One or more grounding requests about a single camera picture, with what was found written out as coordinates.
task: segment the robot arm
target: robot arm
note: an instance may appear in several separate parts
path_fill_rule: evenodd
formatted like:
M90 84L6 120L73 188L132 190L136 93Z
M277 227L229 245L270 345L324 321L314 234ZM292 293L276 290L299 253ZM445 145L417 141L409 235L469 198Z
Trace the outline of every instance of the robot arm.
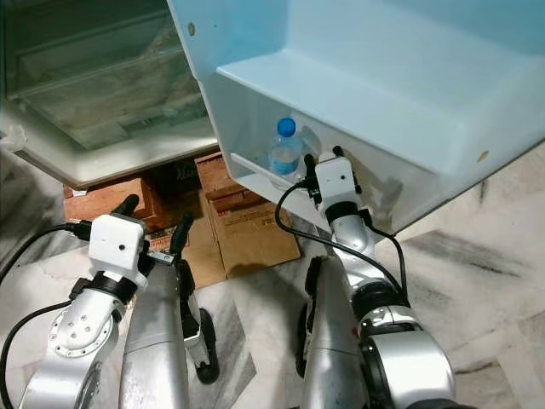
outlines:
M118 211L132 213L132 198ZM79 281L81 292L50 327L46 355L20 408L86 407L97 393L100 368L117 343L126 304L146 288L147 278L138 270L144 231L143 222L121 214L93 221L89 258L95 276Z
M314 166L306 158L303 185L327 218L332 239L375 255L364 223L352 166L335 147ZM423 330L404 292L379 268L335 249L307 275L307 311L301 316L299 362L305 378L301 407L451 409L458 406L445 352Z
M89 258L95 276L78 281L72 290L74 301L52 323L46 355L19 408L87 407L100 387L102 363L117 343L118 322L137 292L142 294L125 345L123 363L129 365L123 365L121 407L187 408L185 349L201 382L217 379L214 327L209 314L197 305L191 270L181 259L192 216L184 215L169 253L148 256L145 224L126 216L137 203L131 195L115 213L93 221ZM147 294L147 276L155 270L155 259L161 266L153 271ZM159 375L154 384L146 380L149 371ZM165 391L165 383L171 386L169 396L156 394L157 389Z

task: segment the cardboard box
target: cardboard box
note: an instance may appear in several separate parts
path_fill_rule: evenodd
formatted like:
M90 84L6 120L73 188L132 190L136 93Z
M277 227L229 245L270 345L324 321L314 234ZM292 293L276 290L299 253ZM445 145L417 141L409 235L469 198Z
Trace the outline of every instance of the cardboard box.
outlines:
M229 177L221 153L197 158L195 165L204 194L218 212L243 209L267 202L257 193L251 192Z
M144 219L155 216L154 212L158 212L157 200L153 197L151 188L143 179L137 177L87 192L84 196L65 198L65 218L92 221L100 215L110 213L130 194L136 194L140 199L134 217Z
M191 211L194 217L182 256L191 267L195 286L205 287L224 281L225 269L221 260L220 246L210 220L208 200L202 191L191 191L180 197L178 206L180 215ZM148 234L146 238L150 240L152 250L168 250L170 236L174 230L175 226L162 232Z
M195 164L207 199L219 199L244 190L229 177L221 152L197 158Z
M195 222L182 256L189 262L197 288L252 273L301 256L295 238L274 222L274 204L218 213L202 191L180 202L181 214L191 211ZM282 220L290 224L285 211ZM169 248L174 228L148 235L153 250Z
M292 234L274 221L275 204L218 213L210 207L226 276L230 279L301 257ZM290 225L287 213L280 217Z

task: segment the refrigerator door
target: refrigerator door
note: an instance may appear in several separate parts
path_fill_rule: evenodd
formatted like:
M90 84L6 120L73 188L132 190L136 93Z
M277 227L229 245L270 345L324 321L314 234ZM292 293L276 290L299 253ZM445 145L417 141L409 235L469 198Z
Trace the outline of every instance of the refrigerator door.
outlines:
M545 3L169 0L231 176L272 201L277 121L340 145L397 232L545 136ZM286 207L322 228L303 193Z

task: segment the white marble floor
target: white marble floor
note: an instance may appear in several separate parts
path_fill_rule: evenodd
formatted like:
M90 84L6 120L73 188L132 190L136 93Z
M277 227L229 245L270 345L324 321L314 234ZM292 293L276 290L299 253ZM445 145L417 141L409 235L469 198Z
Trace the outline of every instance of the white marble floor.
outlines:
M17 207L22 204L11 205L10 218L20 217ZM545 407L543 209L545 145L399 235L410 300L446 350L462 403L481 409ZM300 246L304 258L299 261L198 291L200 303L213 315L218 354L227 369L209 387L198 384L190 371L193 407L286 409L301 403L293 357L296 320L305 302L308 260L325 248L306 240ZM7 247L2 236L0 265ZM377 255L397 271L389 243L381 242ZM82 248L12 271L0 287L0 341L24 314L66 299L88 267ZM35 320L16 339L8 370L14 401L41 357L48 320ZM105 367L102 384L110 387L102 389L95 407L117 407L122 351L120 343Z

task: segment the water bottle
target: water bottle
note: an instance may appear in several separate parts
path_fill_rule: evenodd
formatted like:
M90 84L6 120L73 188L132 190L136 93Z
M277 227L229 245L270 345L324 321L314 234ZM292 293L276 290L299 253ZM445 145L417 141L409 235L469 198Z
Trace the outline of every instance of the water bottle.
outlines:
M295 135L295 121L282 118L277 124L278 140L269 152L271 171L281 176L295 174L301 160L302 142Z

